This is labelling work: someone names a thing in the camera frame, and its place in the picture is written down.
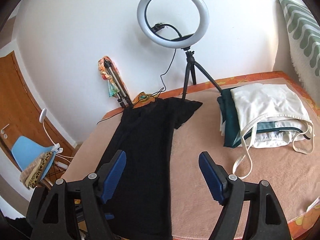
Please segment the black t-shirt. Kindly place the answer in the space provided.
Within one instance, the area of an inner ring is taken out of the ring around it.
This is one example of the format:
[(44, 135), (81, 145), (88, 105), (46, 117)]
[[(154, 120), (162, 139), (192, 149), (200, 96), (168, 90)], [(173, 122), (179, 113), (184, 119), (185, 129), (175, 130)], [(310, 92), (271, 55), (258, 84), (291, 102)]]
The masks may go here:
[(172, 239), (170, 155), (174, 130), (202, 106), (180, 98), (156, 99), (124, 110), (98, 164), (109, 162), (118, 150), (126, 165), (116, 190), (106, 202), (114, 218), (113, 233), (126, 239)]

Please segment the dark green folded garment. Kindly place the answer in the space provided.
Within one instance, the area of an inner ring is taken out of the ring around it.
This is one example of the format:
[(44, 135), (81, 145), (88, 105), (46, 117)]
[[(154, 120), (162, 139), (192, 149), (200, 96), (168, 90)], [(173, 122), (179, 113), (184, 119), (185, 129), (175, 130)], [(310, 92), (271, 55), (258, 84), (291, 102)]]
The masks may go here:
[[(224, 146), (236, 148), (241, 145), (238, 114), (229, 88), (222, 90), (217, 98), (220, 107), (220, 132), (224, 136)], [(280, 147), (292, 142), (295, 135), (306, 126), (296, 120), (259, 122), (254, 148)]]

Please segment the silver folded tripod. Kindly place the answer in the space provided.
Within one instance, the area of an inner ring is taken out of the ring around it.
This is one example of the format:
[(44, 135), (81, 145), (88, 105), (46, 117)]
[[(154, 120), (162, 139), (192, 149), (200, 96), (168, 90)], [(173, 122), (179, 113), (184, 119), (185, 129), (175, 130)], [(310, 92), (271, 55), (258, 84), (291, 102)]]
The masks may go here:
[(129, 95), (124, 88), (124, 85), (120, 81), (119, 75), (116, 73), (115, 70), (113, 70), (112, 63), (104, 59), (104, 67), (108, 70), (108, 73), (112, 76), (116, 86), (119, 89), (121, 98), (124, 99), (129, 106), (133, 106), (131, 99), (129, 98)]

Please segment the leopard print cloth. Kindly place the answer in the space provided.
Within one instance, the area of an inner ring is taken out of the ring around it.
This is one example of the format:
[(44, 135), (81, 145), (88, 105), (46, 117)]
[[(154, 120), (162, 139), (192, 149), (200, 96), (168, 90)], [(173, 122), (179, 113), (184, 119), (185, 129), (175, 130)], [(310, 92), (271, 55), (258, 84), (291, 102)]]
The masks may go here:
[(50, 160), (52, 159), (53, 152), (47, 151), (41, 153), (35, 158), (21, 173), (20, 182), (29, 190), (34, 189), (42, 179), (42, 175)]

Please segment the small colourful cloth pouch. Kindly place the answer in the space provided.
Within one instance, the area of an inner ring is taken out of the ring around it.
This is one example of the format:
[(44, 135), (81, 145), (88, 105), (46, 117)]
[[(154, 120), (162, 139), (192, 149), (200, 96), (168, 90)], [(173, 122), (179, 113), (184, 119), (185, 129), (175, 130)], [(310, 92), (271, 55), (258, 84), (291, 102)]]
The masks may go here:
[(149, 103), (154, 102), (155, 97), (152, 96), (152, 94), (146, 94), (145, 92), (140, 92), (132, 101), (133, 105), (139, 104), (139, 103)]

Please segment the colourful scarf on tripod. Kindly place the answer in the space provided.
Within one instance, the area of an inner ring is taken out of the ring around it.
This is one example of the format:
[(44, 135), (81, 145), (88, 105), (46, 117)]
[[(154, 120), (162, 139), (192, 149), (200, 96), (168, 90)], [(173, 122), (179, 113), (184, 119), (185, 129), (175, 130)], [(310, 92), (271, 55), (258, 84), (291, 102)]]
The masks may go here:
[(98, 61), (98, 69), (100, 72), (101, 77), (103, 78), (103, 80), (107, 81), (107, 87), (108, 87), (108, 94), (109, 97), (117, 97), (117, 94), (120, 92), (119, 87), (117, 86), (115, 79), (112, 77), (110, 71), (108, 70), (107, 66), (105, 63), (110, 63), (111, 64), (111, 68), (114, 72), (116, 72), (117, 74), (117, 79), (120, 82), (120, 84), (123, 86), (124, 90), (126, 91), (126, 87), (120, 77), (119, 74), (119, 70), (116, 67), (116, 65), (114, 64), (114, 62), (108, 57), (108, 56), (104, 56), (103, 58), (101, 58)]

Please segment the light blue chair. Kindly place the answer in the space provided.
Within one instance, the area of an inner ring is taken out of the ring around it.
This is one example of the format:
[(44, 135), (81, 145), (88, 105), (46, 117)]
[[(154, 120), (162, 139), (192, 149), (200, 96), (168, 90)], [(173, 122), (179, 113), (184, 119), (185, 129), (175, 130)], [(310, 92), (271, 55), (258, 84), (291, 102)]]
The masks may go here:
[(11, 153), (20, 170), (25, 170), (41, 153), (51, 151), (53, 146), (44, 147), (33, 140), (20, 136), (14, 143)]

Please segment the orange floral bed sheet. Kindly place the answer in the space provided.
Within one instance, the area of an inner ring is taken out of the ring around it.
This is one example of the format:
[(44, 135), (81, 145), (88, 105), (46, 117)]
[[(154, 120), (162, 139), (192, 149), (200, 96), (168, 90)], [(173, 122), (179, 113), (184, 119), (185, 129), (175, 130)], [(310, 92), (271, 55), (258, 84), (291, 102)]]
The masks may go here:
[[(217, 83), (218, 85), (222, 85), (223, 87), (235, 87), (238, 85), (246, 85), (249, 83), (262, 83), (263, 81), (271, 83), (271, 81), (275, 81), (276, 79), (278, 79), (278, 81), (281, 81), (280, 79), (283, 79), (283, 81), (286, 81), (287, 85), (291, 86), (292, 90), (294, 90), (298, 94), (298, 96), (300, 96), (305, 107), (308, 106), (311, 109), (312, 114), (309, 113), (310, 116), (316, 116), (316, 121), (319, 123), (319, 107), (313, 101), (311, 96), (302, 88), (302, 86), (298, 84), (298, 82), (295, 82), (292, 78), (290, 78), (282, 71), (228, 77), (224, 79), (218, 79)], [(189, 86), (187, 92), (190, 92), (191, 94), (201, 91), (207, 91), (210, 89), (215, 90), (215, 88), (213, 88), (213, 85), (210, 84), (209, 81), (207, 81), (198, 85)], [(166, 92), (163, 92), (159, 96), (159, 98), (164, 99), (172, 96), (181, 97), (182, 90), (182, 88), (167, 90)], [(146, 105), (147, 103), (149, 103), (149, 101), (152, 101), (151, 96), (149, 99), (146, 99), (146, 102), (140, 101), (139, 103), (137, 103), (136, 107)], [(119, 107), (107, 112), (97, 124), (110, 118), (113, 118), (114, 116), (120, 115), (122, 111), (123, 109)], [(313, 226), (319, 226), (317, 224), (317, 219), (319, 218), (319, 202), (317, 201), (318, 200), (315, 201), (314, 206), (313, 204), (310, 205), (310, 210), (308, 209), (308, 211), (304, 211), (304, 208), (301, 209), (301, 212), (303, 213), (299, 213), (297, 217), (295, 217), (289, 222), (289, 229), (290, 233), (292, 234), (292, 239), (306, 239), (307, 236), (311, 235)]]

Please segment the wooden door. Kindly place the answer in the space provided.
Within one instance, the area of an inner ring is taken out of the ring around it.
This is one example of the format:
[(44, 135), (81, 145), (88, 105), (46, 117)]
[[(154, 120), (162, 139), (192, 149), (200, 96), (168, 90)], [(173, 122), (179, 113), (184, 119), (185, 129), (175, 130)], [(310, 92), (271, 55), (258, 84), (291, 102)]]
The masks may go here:
[(11, 149), (20, 136), (28, 137), (42, 146), (50, 146), (52, 141), (63, 148), (64, 156), (71, 156), (74, 147), (45, 118), (43, 126), (39, 123), (41, 108), (35, 101), (18, 66), (15, 53), (12, 51), (1, 57), (1, 149), (11, 163), (17, 167)]

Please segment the black mini tripod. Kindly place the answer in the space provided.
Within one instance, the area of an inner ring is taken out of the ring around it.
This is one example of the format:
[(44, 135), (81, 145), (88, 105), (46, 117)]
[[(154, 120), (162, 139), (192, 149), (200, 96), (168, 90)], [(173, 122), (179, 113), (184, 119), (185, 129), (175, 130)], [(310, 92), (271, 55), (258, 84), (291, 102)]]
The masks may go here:
[(193, 85), (196, 85), (196, 73), (195, 68), (197, 68), (213, 85), (214, 87), (221, 92), (221, 87), (217, 84), (217, 82), (211, 77), (211, 75), (195, 60), (194, 53), (195, 51), (191, 51), (190, 47), (183, 48), (186, 55), (187, 65), (185, 68), (185, 76), (184, 76), (184, 85), (182, 92), (182, 100), (185, 100), (188, 89), (189, 76), (191, 75)]

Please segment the green white patterned pillow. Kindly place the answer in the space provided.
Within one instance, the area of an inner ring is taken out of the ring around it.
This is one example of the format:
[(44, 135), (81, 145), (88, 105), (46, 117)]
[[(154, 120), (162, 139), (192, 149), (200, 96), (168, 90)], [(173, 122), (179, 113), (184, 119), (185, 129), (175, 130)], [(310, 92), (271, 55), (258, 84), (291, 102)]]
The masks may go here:
[(319, 24), (308, 7), (278, 0), (283, 11), (291, 61), (304, 89), (319, 102)]

